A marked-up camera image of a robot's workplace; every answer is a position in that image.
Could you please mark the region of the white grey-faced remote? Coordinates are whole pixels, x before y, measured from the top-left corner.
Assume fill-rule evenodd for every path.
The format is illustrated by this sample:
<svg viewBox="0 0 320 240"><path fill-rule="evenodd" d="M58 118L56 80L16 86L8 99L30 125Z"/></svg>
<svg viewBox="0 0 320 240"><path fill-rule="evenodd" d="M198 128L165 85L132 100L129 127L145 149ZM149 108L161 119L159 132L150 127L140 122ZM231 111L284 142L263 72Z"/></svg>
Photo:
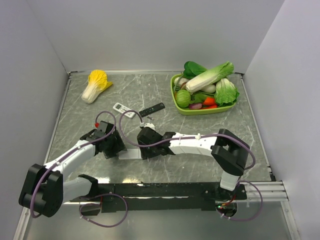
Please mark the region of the white grey-faced remote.
<svg viewBox="0 0 320 240"><path fill-rule="evenodd" d="M127 149L122 150L118 153L119 160L142 160L141 150L136 149Z"/></svg>

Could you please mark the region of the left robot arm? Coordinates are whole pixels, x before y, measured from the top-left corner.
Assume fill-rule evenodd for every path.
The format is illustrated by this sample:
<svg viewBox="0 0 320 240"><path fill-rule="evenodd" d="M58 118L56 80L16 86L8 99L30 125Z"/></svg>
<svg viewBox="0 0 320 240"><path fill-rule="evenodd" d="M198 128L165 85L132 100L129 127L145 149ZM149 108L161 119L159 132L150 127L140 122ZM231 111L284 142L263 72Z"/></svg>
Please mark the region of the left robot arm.
<svg viewBox="0 0 320 240"><path fill-rule="evenodd" d="M84 197L95 200L99 195L98 180L80 174L68 181L69 175L81 164L103 153L106 159L126 150L115 124L100 121L97 128L83 135L63 155L44 165L33 164L27 171L18 199L19 205L30 209L34 217L52 217L65 202Z"/></svg>

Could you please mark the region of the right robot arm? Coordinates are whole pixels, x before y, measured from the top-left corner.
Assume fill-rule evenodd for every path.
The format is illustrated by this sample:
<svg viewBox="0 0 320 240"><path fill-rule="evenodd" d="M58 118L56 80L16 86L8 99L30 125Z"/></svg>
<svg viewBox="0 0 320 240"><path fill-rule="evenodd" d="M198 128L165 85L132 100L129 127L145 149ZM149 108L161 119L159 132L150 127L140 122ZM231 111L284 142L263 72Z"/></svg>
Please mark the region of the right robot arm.
<svg viewBox="0 0 320 240"><path fill-rule="evenodd" d="M157 133L144 127L137 135L143 160L157 156L193 154L214 158L223 172L218 193L230 199L244 174L250 147L227 129L209 135L186 135L178 132Z"/></svg>

